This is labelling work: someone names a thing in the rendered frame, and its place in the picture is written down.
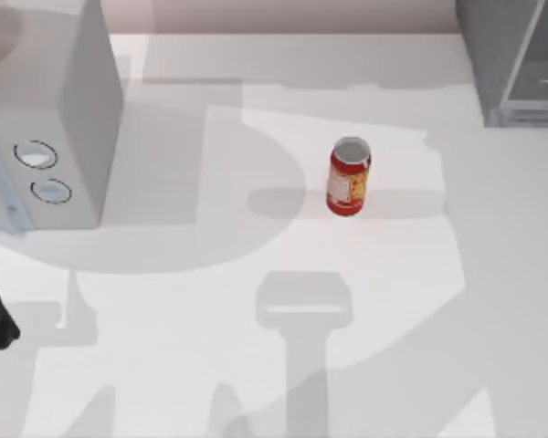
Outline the pale microwave oven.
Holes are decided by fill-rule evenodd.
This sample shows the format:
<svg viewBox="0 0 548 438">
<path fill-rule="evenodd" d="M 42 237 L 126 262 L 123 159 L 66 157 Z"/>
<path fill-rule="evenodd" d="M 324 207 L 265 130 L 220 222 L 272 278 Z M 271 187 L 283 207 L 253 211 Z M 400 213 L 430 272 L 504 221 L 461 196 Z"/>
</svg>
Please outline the pale microwave oven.
<svg viewBox="0 0 548 438">
<path fill-rule="evenodd" d="M 104 209 L 123 90 L 101 0 L 0 0 L 0 232 L 93 229 Z M 45 170 L 13 147 L 43 141 L 58 154 Z M 30 184 L 72 191 L 44 203 Z"/>
</svg>

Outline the red and yellow can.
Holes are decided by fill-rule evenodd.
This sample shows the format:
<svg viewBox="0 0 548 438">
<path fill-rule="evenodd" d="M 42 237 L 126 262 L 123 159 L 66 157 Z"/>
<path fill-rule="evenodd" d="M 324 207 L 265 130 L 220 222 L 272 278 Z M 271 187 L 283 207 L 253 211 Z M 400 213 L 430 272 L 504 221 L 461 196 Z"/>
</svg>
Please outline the red and yellow can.
<svg viewBox="0 0 548 438">
<path fill-rule="evenodd" d="M 342 137 L 334 144 L 326 188 L 328 208 L 339 216 L 354 216 L 364 207 L 372 166 L 369 144 L 360 137 Z"/>
</svg>

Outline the grey cabinet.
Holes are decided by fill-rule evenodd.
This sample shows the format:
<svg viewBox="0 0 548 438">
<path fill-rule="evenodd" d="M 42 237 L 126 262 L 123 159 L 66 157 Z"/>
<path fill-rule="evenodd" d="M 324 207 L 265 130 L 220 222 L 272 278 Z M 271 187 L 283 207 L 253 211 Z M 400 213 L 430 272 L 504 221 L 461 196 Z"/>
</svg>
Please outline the grey cabinet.
<svg viewBox="0 0 548 438">
<path fill-rule="evenodd" d="M 488 128 L 548 128 L 548 0 L 455 0 Z"/>
</svg>

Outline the microwave knob with grey centre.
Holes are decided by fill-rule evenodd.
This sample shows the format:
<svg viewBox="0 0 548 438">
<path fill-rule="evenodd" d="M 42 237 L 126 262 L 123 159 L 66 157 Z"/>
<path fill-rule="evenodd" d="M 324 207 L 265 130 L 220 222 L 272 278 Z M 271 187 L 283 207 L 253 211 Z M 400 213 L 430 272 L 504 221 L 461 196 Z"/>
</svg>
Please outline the microwave knob with grey centre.
<svg viewBox="0 0 548 438">
<path fill-rule="evenodd" d="M 62 204 L 72 197 L 71 188 L 57 179 L 46 179 L 30 184 L 30 190 L 36 198 L 44 203 Z"/>
</svg>

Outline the microwave knob with white centre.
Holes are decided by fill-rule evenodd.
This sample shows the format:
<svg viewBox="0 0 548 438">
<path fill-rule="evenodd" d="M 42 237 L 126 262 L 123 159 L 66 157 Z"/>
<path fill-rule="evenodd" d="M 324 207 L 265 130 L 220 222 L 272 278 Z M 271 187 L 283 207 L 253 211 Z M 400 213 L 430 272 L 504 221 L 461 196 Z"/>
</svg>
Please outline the microwave knob with white centre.
<svg viewBox="0 0 548 438">
<path fill-rule="evenodd" d="M 43 141 L 18 142 L 13 152 L 19 162 L 31 169 L 45 170 L 58 163 L 57 152 Z"/>
</svg>

